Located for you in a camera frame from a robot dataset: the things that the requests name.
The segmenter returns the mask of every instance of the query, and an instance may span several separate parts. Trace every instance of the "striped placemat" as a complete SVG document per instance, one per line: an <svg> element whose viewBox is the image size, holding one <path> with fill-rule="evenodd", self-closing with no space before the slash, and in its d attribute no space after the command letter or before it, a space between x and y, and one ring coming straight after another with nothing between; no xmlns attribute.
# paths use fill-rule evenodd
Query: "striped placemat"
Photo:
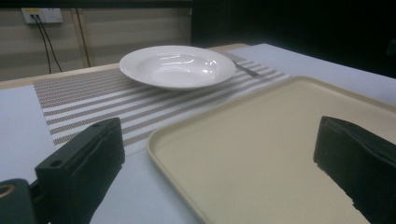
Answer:
<svg viewBox="0 0 396 224"><path fill-rule="evenodd" d="M119 117L125 153L129 155L144 149L149 134L163 125L290 77L262 64L235 59L262 76L253 78L237 70L219 85L167 91L140 84L120 69L111 69L44 79L34 86L56 148L97 121Z"/></svg>

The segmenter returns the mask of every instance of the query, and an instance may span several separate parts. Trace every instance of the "tray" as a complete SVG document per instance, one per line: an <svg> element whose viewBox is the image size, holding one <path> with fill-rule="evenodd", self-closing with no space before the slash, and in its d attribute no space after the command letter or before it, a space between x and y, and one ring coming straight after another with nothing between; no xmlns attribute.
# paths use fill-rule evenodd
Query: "tray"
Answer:
<svg viewBox="0 0 396 224"><path fill-rule="evenodd" d="M396 107L294 77L155 131L148 153L204 223L368 223L313 162L322 116L396 143Z"/></svg>

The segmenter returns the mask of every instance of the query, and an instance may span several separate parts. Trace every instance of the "wall socket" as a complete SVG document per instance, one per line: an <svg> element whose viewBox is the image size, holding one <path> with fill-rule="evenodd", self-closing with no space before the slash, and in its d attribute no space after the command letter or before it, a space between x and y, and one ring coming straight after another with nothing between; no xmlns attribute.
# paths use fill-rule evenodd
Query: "wall socket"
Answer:
<svg viewBox="0 0 396 224"><path fill-rule="evenodd" d="M63 22L61 10L59 8L37 8L37 7L23 7L23 17L26 23L35 23L35 19L31 16L38 16L42 23Z"/></svg>

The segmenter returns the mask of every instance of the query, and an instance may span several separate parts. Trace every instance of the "tabletop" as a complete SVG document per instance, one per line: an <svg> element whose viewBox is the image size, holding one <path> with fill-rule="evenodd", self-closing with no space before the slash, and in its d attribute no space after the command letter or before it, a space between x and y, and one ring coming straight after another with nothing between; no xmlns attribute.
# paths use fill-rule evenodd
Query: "tabletop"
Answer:
<svg viewBox="0 0 396 224"><path fill-rule="evenodd" d="M233 45L233 55L291 77L313 77L389 105L396 105L396 79L325 62L275 46ZM56 74L51 78L117 69L117 64ZM37 98L33 77L0 83L0 180L35 180L34 168L54 145L48 120ZM119 175L92 218L92 223L200 223L199 219L151 163L146 150L126 158Z"/></svg>

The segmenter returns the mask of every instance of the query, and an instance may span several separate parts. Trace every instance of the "black cable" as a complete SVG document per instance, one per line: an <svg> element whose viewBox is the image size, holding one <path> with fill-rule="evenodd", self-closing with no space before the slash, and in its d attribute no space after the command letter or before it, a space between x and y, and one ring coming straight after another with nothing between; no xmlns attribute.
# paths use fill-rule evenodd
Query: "black cable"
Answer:
<svg viewBox="0 0 396 224"><path fill-rule="evenodd" d="M60 66L59 63L58 63L58 60L56 59L55 52L53 51L52 44L50 43L50 37L47 35L47 31L46 31L46 29L44 28L44 25L43 25L43 23L41 22L40 17L39 17L38 15L36 15L36 16L37 16L37 18L38 18L38 22L40 23L41 27L43 28L44 34L46 35L46 37L47 37L47 39L48 39L48 41L49 41L49 46L50 46L50 49L51 49L51 51L52 51L53 59L55 59L56 64L58 64L59 70L62 72L62 68L61 68L61 66Z"/></svg>
<svg viewBox="0 0 396 224"><path fill-rule="evenodd" d="M43 35L43 32L41 31L40 25L38 24L38 20L35 18L34 15L31 15L31 17L35 20L35 24L38 27L38 30L40 31L41 37L43 38L44 46L46 47L46 53L47 53L47 61L49 62L49 73L50 73L50 56L49 56L49 50L47 48L47 42L46 39Z"/></svg>

